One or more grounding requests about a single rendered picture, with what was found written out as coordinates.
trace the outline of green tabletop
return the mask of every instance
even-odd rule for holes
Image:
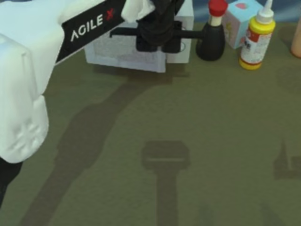
[[[301,59],[278,24],[262,68],[191,51],[167,73],[54,69],[50,129],[9,187],[3,226],[300,226]]]

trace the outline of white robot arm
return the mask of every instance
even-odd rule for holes
[[[121,24],[121,15],[131,21],[153,11],[149,0],[135,1],[142,6],[137,18],[123,10],[133,0],[0,4],[0,158],[19,163],[39,149],[48,133],[43,93],[54,66]]]

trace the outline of red x logo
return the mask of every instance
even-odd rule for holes
[[[107,11],[106,19],[111,20],[113,18],[113,14],[114,14],[114,9],[111,8],[110,10]]]

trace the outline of white box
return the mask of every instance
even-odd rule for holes
[[[193,30],[194,15],[192,0],[186,0],[176,20],[183,23],[183,29]],[[124,22],[120,27],[136,27],[137,23]],[[144,71],[164,73],[167,63],[188,63],[191,40],[182,40],[182,51],[178,54],[138,52],[135,46],[136,37],[113,36],[109,32],[85,47],[86,61],[89,64],[115,66]]]

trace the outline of white nozzle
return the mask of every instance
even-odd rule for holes
[[[264,7],[258,11],[256,20],[260,24],[270,24],[274,20],[274,12],[272,11],[273,0],[267,0]]]

